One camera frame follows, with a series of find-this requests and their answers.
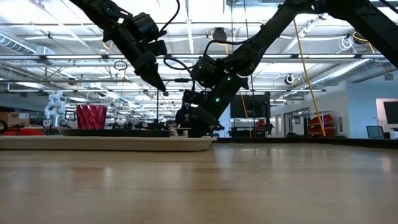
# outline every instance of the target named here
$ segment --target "red object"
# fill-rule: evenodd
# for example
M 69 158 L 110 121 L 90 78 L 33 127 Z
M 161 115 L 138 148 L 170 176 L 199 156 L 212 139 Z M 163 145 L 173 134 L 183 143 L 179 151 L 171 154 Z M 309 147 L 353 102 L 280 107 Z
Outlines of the red object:
M 34 129 L 21 128 L 19 131 L 10 130 L 6 131 L 3 135 L 5 136 L 43 136 L 44 132 Z
M 265 125 L 266 125 L 266 121 L 264 119 L 261 119 L 258 122 L 256 122 L 256 126 L 265 126 Z
M 104 129 L 106 110 L 103 105 L 77 105 L 78 129 Z
M 323 127 L 325 130 L 326 136 L 334 136 L 335 135 L 335 128 L 333 127 L 333 117 L 330 114 L 323 115 L 321 117 L 323 120 Z M 318 117 L 311 119 L 308 122 L 308 134 L 310 137 L 322 137 L 322 128 L 319 123 Z
M 323 115 L 323 125 L 329 124 L 329 123 L 332 122 L 332 121 L 333 121 L 333 117 L 332 117 L 330 114 L 328 114 L 328 115 Z M 312 119 L 308 122 L 308 125 L 309 125 L 309 126 L 311 126 L 311 125 L 317 125 L 317 124 L 319 124 L 319 119 L 318 119 L 318 117 L 312 118 Z

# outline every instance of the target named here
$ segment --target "yellow cable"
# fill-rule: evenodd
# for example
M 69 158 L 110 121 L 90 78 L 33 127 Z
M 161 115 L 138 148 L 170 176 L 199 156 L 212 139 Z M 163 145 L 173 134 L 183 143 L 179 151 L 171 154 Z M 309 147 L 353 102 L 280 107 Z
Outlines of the yellow cable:
M 307 78 L 308 87 L 310 88 L 310 92 L 311 92 L 312 100 L 313 100 L 313 105 L 315 107 L 315 111 L 317 112 L 319 124 L 321 125 L 322 135 L 323 135 L 323 137 L 326 137 L 325 128 L 323 128 L 323 122 L 322 122 L 321 116 L 320 116 L 319 111 L 318 111 L 317 101 L 315 99 L 315 95 L 313 94 L 310 77 L 308 76 L 307 68 L 305 67 L 305 62 L 304 62 L 304 57 L 303 57 L 303 48 L 301 46 L 301 40 L 300 40 L 300 37 L 299 37 L 299 31 L 297 29 L 296 20 L 294 19 L 293 22 L 294 22 L 294 29 L 296 31 L 296 38 L 297 38 L 297 42 L 298 42 L 298 48 L 300 49 L 301 61 L 303 63 L 305 78 Z
M 370 42 L 368 42 L 369 48 L 371 49 L 372 53 L 375 54 L 376 52 L 373 49 L 373 46 Z M 379 62 L 379 65 L 381 67 L 381 69 L 383 70 L 384 74 L 388 77 L 388 79 L 390 79 L 390 81 L 392 81 L 392 78 L 390 77 L 390 75 L 386 72 L 386 69 L 384 68 L 384 66 Z
M 363 41 L 363 42 L 367 42 L 367 41 L 368 41 L 368 40 L 366 40 L 366 39 L 362 39 L 362 38 L 356 37 L 355 34 L 357 34 L 357 33 L 358 33 L 358 32 L 356 32 L 356 31 L 353 33 L 353 37 L 354 37 L 355 39 L 360 40 L 360 41 Z
M 102 45 L 104 45 L 104 48 L 106 50 L 109 50 L 109 49 L 111 49 L 113 47 L 113 41 L 111 40 L 111 46 L 110 47 L 108 47 L 104 42 L 102 42 Z
M 210 33 L 211 40 L 214 40 L 213 34 L 214 34 L 214 31 L 211 31 L 211 33 Z M 217 42 L 216 42 L 216 44 L 218 44 L 220 46 L 225 46 L 225 52 L 226 52 L 226 54 L 228 54 L 228 44 L 219 44 Z
M 241 98 L 242 98 L 242 104 L 243 104 L 244 114 L 246 115 L 246 119 L 249 119 L 249 117 L 248 117 L 248 112 L 246 111 L 246 106 L 244 105 L 244 99 L 243 99 L 242 93 L 241 93 Z

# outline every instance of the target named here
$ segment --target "chair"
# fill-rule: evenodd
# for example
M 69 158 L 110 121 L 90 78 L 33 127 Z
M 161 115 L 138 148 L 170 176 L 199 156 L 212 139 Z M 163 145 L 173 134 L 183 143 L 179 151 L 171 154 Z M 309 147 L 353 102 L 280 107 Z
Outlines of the chair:
M 384 139 L 384 130 L 382 126 L 367 126 L 369 139 Z

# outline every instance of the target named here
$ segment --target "cardboard box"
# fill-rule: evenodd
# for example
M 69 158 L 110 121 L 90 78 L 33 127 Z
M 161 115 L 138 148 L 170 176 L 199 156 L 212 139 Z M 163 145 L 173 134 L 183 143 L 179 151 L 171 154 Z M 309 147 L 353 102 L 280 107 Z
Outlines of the cardboard box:
M 28 113 L 0 112 L 0 119 L 5 121 L 8 124 L 8 126 L 19 124 L 28 127 L 30 125 L 30 119 Z

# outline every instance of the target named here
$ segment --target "person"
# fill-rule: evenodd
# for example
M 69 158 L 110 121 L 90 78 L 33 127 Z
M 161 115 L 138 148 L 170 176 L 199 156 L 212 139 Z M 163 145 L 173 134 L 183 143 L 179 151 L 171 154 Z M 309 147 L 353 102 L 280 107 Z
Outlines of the person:
M 191 106 L 188 103 L 182 103 L 182 107 L 175 114 L 175 122 L 170 124 L 170 128 L 190 128 Z M 177 130 L 178 135 L 183 134 L 183 130 Z

